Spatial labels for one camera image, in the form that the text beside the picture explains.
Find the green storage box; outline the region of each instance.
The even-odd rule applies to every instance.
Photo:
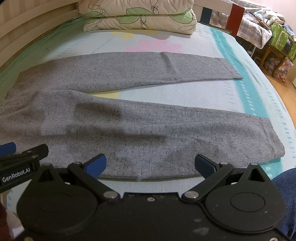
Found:
[[[275,47],[277,50],[281,51],[293,62],[296,55],[296,43],[293,40],[293,36],[291,36],[282,26],[277,23],[273,23],[272,25],[270,25],[270,30],[272,31],[272,37],[269,40],[269,44]],[[290,40],[292,45],[289,52],[284,49],[288,39]]]

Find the pillow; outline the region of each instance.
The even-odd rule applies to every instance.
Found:
[[[196,17],[189,12],[169,15],[121,15],[106,18],[90,18],[84,24],[84,32],[98,29],[150,29],[192,34],[196,29]]]
[[[193,0],[84,0],[79,12],[91,18],[118,15],[177,14],[189,11]]]

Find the blue fabric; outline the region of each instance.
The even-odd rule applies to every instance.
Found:
[[[291,34],[292,36],[294,36],[295,37],[295,34],[294,34],[294,32],[293,32],[293,30],[292,30],[292,28],[290,27],[290,25],[289,24],[285,24],[285,29],[287,30],[287,32],[289,33],[289,34]]]
[[[296,168],[283,172],[272,179],[272,182],[279,190],[287,206],[285,217],[279,229],[292,240],[296,240]]]

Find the wooden floor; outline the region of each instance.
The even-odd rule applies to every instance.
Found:
[[[261,70],[265,74],[265,76],[268,78],[270,83],[273,85],[273,87],[276,89],[279,96],[281,97],[282,101],[285,104],[285,107],[287,108],[292,118],[294,127],[296,128],[296,88],[295,86],[289,81],[286,81],[284,83],[280,80],[273,78],[264,67],[262,67]]]

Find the bed sheet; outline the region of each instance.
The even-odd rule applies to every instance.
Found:
[[[84,21],[84,18],[78,18],[64,24],[49,37],[33,44],[19,55],[0,74],[1,96],[3,97],[14,84],[20,71],[57,58],[116,51],[168,51],[226,58],[244,77],[243,80],[150,85],[93,95],[229,110],[269,118],[285,146],[286,154],[261,166],[270,178],[296,166],[296,131],[292,120],[268,79],[232,36],[199,23],[192,35],[152,30],[99,30],[84,33],[82,30]],[[202,177],[193,177],[156,181],[105,179],[101,181],[122,195],[124,191],[181,194],[202,180]]]

